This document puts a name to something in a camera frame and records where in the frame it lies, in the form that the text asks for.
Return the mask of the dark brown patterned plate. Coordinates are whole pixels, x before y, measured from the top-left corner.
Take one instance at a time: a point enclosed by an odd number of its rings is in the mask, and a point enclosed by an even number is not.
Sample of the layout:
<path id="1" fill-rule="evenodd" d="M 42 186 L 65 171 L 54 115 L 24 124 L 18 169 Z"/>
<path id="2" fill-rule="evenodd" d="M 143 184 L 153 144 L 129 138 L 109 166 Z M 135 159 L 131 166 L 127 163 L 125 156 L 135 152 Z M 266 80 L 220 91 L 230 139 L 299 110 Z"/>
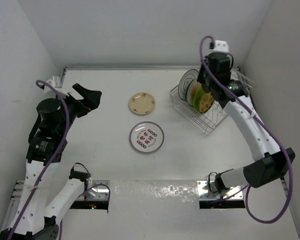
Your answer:
<path id="1" fill-rule="evenodd" d="M 213 103 L 214 103 L 214 98 L 211 95 L 211 93 L 203 94 L 198 103 L 198 111 L 200 113 L 207 112 L 211 108 Z"/>

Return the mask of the small beige patterned plate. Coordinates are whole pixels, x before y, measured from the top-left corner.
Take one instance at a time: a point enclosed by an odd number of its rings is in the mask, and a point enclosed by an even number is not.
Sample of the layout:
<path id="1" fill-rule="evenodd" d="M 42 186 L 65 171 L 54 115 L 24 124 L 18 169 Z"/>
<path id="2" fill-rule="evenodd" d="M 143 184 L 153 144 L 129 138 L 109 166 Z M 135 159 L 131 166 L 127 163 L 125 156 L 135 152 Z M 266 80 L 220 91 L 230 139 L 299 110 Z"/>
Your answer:
<path id="1" fill-rule="evenodd" d="M 150 114 L 155 109 L 155 106 L 155 98 L 147 92 L 136 93 L 128 101 L 129 109 L 138 116 Z"/>

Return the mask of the white plate red characters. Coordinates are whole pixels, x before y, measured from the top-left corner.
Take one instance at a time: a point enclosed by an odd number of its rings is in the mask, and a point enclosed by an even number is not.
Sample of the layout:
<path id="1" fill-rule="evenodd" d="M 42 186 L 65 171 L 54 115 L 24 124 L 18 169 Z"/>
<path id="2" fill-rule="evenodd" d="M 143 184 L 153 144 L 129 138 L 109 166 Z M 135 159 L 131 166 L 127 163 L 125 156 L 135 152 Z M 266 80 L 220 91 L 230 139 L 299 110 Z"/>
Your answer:
<path id="1" fill-rule="evenodd" d="M 143 121 L 136 124 L 129 133 L 131 147 L 141 154 L 156 152 L 162 147 L 164 141 L 163 129 L 152 121 Z"/>

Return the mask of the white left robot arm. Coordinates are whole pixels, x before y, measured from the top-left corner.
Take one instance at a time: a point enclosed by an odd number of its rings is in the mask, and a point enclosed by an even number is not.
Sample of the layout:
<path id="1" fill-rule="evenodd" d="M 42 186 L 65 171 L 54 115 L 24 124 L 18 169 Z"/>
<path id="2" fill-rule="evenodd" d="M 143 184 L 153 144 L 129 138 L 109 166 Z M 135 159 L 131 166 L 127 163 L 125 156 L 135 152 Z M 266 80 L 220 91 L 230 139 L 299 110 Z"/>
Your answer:
<path id="1" fill-rule="evenodd" d="M 67 182 L 52 202 L 47 198 L 52 177 L 67 145 L 67 134 L 73 122 L 100 105 L 102 92 L 76 83 L 72 87 L 81 95 L 75 99 L 41 80 L 41 88 L 50 88 L 56 96 L 42 100 L 36 107 L 37 119 L 28 137 L 26 174 L 19 204 L 10 225 L 0 232 L 0 240 L 54 240 L 65 213 L 75 200 L 88 194 L 87 171 L 71 169 Z"/>

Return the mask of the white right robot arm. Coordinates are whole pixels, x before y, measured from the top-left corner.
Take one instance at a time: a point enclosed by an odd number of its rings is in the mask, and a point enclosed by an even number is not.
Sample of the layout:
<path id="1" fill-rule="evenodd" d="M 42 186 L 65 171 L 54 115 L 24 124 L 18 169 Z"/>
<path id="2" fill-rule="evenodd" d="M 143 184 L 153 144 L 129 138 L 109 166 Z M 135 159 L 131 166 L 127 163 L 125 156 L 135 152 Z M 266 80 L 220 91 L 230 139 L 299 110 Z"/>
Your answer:
<path id="1" fill-rule="evenodd" d="M 212 52 L 201 65 L 198 81 L 203 91 L 210 93 L 222 109 L 232 118 L 244 137 L 253 163 L 218 173 L 214 188 L 218 193 L 238 185 L 259 188 L 283 178 L 288 172 L 287 160 L 296 157 L 292 148 L 280 149 L 274 138 L 261 126 L 259 115 L 253 110 L 249 91 L 239 80 L 231 77 L 228 54 Z"/>

